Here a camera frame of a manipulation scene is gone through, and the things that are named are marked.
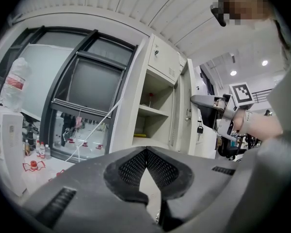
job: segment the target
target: white box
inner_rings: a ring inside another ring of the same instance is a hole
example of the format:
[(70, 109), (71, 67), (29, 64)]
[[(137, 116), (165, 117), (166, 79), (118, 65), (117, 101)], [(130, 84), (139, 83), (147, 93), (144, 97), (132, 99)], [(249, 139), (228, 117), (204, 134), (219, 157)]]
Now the white box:
[(22, 125), (21, 113), (0, 106), (0, 181), (19, 197), (26, 189), (21, 177), (25, 157)]

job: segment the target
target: white cabinet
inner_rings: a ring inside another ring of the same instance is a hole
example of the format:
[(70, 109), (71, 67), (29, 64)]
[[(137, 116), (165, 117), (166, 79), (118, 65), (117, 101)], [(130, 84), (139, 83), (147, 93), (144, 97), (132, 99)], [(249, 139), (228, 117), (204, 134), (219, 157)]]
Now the white cabinet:
[(153, 40), (148, 65), (150, 71), (153, 69), (159, 71), (166, 76), (165, 78), (171, 79), (173, 84), (176, 83), (180, 75), (177, 52), (157, 36)]
[(133, 146), (194, 151), (198, 113), (190, 97), (195, 94), (192, 61), (184, 63), (177, 51), (152, 35), (141, 44), (130, 68), (111, 151)]

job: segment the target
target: vent slot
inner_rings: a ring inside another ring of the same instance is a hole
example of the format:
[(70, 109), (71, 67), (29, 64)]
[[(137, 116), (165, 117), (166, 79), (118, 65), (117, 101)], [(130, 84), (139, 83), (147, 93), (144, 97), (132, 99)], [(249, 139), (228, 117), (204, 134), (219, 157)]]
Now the vent slot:
[(48, 203), (46, 207), (44, 207), (36, 216), (36, 219), (46, 227), (53, 228), (56, 221), (75, 196), (76, 192), (77, 191), (69, 188), (61, 189), (61, 191), (51, 200), (51, 202)]
[(215, 172), (224, 173), (227, 175), (233, 175), (236, 171), (234, 169), (228, 169), (228, 168), (220, 167), (220, 166), (215, 166), (212, 170)]
[(171, 76), (175, 76), (175, 71), (174, 70), (172, 70), (171, 68), (169, 68), (169, 75), (171, 75)]

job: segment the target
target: bottle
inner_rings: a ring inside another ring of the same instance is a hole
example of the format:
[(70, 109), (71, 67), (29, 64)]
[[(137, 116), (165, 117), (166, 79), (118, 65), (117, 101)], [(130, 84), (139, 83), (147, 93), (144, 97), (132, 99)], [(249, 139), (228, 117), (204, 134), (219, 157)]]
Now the bottle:
[(37, 153), (37, 156), (40, 157), (40, 141), (37, 139), (37, 142), (35, 144), (35, 152)]
[(149, 108), (151, 108), (152, 97), (153, 97), (153, 93), (149, 93)]
[(41, 159), (44, 159), (45, 158), (44, 142), (41, 142), (41, 146), (40, 146), (40, 157), (41, 157)]
[(48, 144), (45, 145), (45, 158), (47, 160), (50, 159), (50, 148), (49, 148)]
[(0, 94), (0, 103), (12, 110), (21, 112), (24, 101), (25, 82), (32, 70), (24, 58), (14, 60)]
[(26, 140), (26, 143), (25, 143), (25, 155), (26, 156), (30, 155), (30, 146), (29, 146), (28, 140)]
[(29, 123), (27, 127), (27, 139), (30, 146), (34, 145), (32, 124)]

